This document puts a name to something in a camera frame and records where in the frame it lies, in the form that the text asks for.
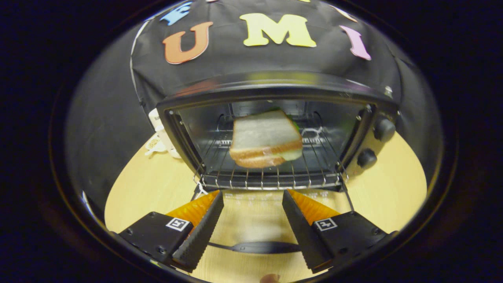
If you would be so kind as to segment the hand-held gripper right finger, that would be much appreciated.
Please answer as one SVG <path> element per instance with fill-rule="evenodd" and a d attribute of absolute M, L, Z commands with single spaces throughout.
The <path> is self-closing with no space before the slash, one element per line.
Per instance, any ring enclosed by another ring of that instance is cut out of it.
<path fill-rule="evenodd" d="M 289 189 L 282 206 L 307 267 L 318 273 L 342 269 L 374 254 L 395 236 L 355 211 L 339 213 Z"/>

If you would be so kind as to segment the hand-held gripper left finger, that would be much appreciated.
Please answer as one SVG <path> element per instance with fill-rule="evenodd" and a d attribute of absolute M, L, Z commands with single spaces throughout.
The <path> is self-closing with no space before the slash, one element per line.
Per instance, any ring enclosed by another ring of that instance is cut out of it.
<path fill-rule="evenodd" d="M 153 260 L 191 273 L 208 246 L 223 208 L 223 193 L 216 190 L 167 214 L 149 212 L 119 236 Z"/>

